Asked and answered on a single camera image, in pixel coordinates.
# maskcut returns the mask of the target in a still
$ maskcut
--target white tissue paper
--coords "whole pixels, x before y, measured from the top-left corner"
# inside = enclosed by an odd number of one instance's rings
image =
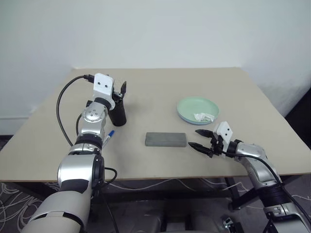
[[[205,120],[210,120],[211,122],[214,121],[215,117],[211,114],[208,113],[195,113],[194,118],[197,121],[205,121]]]

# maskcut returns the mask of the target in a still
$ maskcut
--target table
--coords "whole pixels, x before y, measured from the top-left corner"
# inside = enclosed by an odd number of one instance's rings
[[[240,68],[76,69],[48,97],[0,152],[0,181],[56,181],[57,168],[69,145],[55,114],[56,99],[72,78],[97,72],[115,78],[118,90],[127,81],[124,106],[127,123],[114,127],[109,117],[105,131],[116,132],[103,151],[105,165],[118,179],[231,177],[246,175],[244,167],[226,158],[209,158],[186,148],[146,147],[146,132],[185,132],[188,141],[207,147],[209,140],[196,129],[213,130],[228,121],[232,139],[261,145],[280,175],[311,172],[311,153],[267,97]],[[75,141],[75,121],[92,96],[92,84],[76,81],[63,95],[60,115]],[[190,125],[179,118],[176,105],[188,96],[215,102],[220,114],[214,123]],[[106,172],[106,178],[113,174]]]

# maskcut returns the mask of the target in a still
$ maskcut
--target black cable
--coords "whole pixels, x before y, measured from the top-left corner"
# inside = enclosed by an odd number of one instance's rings
[[[68,137],[68,135],[67,135],[67,133],[66,133],[64,127],[63,127],[62,121],[61,121],[61,119],[60,119],[60,116],[59,116],[59,104],[60,104],[60,100],[61,100],[61,98],[62,98],[62,96],[63,96],[65,90],[66,90],[74,81],[76,81],[76,80],[78,80],[78,79],[81,79],[81,78],[83,78],[83,77],[85,77],[85,76],[84,76],[84,75],[78,76],[78,77],[72,79],[69,83],[67,83],[67,84],[64,86],[64,88],[61,90],[61,92],[59,93],[59,96],[58,96],[57,102],[56,102],[56,117],[57,117],[57,121],[58,121],[58,124],[59,124],[59,127],[60,127],[61,131],[63,132],[63,135],[65,136],[65,138],[66,138],[66,140],[67,140],[67,142],[69,143],[70,146],[72,146],[73,144],[72,144],[72,142],[70,141],[70,139],[69,139],[69,137]]]
[[[117,177],[117,175],[118,175],[117,170],[115,170],[115,169],[113,169],[113,168],[111,168],[111,167],[105,167],[105,170],[113,171],[113,172],[115,173],[115,175],[114,175],[114,177],[113,177],[111,180],[107,181],[106,183],[103,183],[103,185],[102,185],[101,188],[105,188],[106,186],[108,186],[108,185],[110,185],[112,182],[114,182],[115,179],[116,179],[116,177]]]
[[[266,227],[263,229],[263,232],[262,232],[262,233],[268,232],[268,229],[269,229],[269,226],[270,226],[271,223],[272,223],[272,221],[271,221],[271,219],[269,219],[269,221],[268,221]]]
[[[76,121],[76,133],[77,133],[77,136],[79,134],[79,120],[80,120],[81,117],[82,117],[82,113],[80,113],[80,115],[78,116],[77,121]]]
[[[114,217],[113,214],[112,214],[112,211],[111,211],[111,209],[110,209],[110,206],[109,206],[108,202],[106,201],[106,198],[105,198],[104,194],[103,194],[101,191],[100,191],[100,194],[101,194],[101,196],[102,196],[102,199],[103,199],[105,205],[107,206],[107,209],[108,209],[108,212],[109,212],[109,214],[110,214],[110,217],[111,217],[113,226],[114,226],[114,228],[115,228],[115,231],[116,231],[116,233],[119,233],[119,229],[118,229],[118,226],[117,226],[117,222],[116,222],[116,220],[115,220],[115,217]]]
[[[234,154],[234,153],[228,153],[228,152],[224,152],[223,151],[223,154],[225,155],[229,155],[229,156],[233,156],[233,157],[246,157],[246,158],[252,158],[252,159],[256,159],[260,162],[262,162],[268,169],[269,171],[271,172],[271,174],[273,175],[273,177],[275,178],[277,184],[280,185],[280,187],[282,188],[282,190],[284,191],[284,193],[288,196],[289,199],[291,199],[291,201],[299,208],[299,210],[303,213],[303,215],[305,216],[305,218],[308,220],[308,222],[311,224],[311,219],[309,218],[309,215],[307,214],[307,212],[302,208],[302,206],[295,200],[295,198],[293,198],[289,192],[285,189],[285,187],[282,185],[281,181],[279,180],[278,176],[276,175],[276,173],[273,171],[273,169],[270,167],[270,165],[258,158],[258,157],[255,157],[255,156],[252,156],[252,155],[246,155],[246,154]]]

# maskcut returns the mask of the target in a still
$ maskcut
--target light green plate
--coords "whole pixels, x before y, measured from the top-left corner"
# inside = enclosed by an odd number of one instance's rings
[[[206,125],[211,123],[210,120],[197,121],[194,118],[195,113],[208,113],[217,118],[219,114],[218,106],[202,97],[187,97],[182,99],[177,105],[179,116],[186,122],[194,125]]]

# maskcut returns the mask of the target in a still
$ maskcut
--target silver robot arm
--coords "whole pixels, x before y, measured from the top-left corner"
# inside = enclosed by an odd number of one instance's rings
[[[113,110],[114,79],[95,74],[93,101],[82,113],[82,129],[58,168],[60,190],[39,206],[23,233],[84,232],[93,190],[104,182],[102,144],[108,110]]]
[[[233,132],[226,121],[218,124],[213,131],[196,130],[196,132],[212,138],[212,146],[209,149],[198,143],[189,142],[189,145],[195,150],[205,153],[209,157],[216,154],[223,158],[226,156],[234,158],[245,167],[255,191],[264,205],[263,210],[270,220],[271,226],[269,227],[273,230],[272,232],[311,233],[301,212],[281,187],[282,180],[274,166],[268,161],[262,147],[243,143],[240,140],[230,141]],[[277,179],[261,161],[239,155],[250,155],[263,160],[276,174]]]

